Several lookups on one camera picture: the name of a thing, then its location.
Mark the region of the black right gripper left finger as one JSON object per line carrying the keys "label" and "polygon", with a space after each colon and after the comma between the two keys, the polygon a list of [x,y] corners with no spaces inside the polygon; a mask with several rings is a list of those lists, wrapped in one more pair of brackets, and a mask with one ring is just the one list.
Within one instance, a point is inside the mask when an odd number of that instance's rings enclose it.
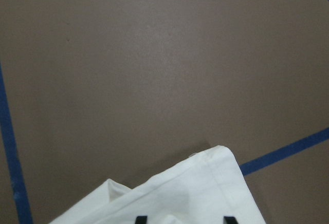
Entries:
{"label": "black right gripper left finger", "polygon": [[148,217],[147,216],[137,216],[135,219],[135,224],[147,224]]}

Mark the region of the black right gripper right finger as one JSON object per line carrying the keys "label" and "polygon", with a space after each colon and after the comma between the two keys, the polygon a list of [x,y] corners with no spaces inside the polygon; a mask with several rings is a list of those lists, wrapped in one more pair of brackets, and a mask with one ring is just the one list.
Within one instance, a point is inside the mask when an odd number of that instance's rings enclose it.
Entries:
{"label": "black right gripper right finger", "polygon": [[239,222],[234,216],[224,216],[223,224],[239,224]]}

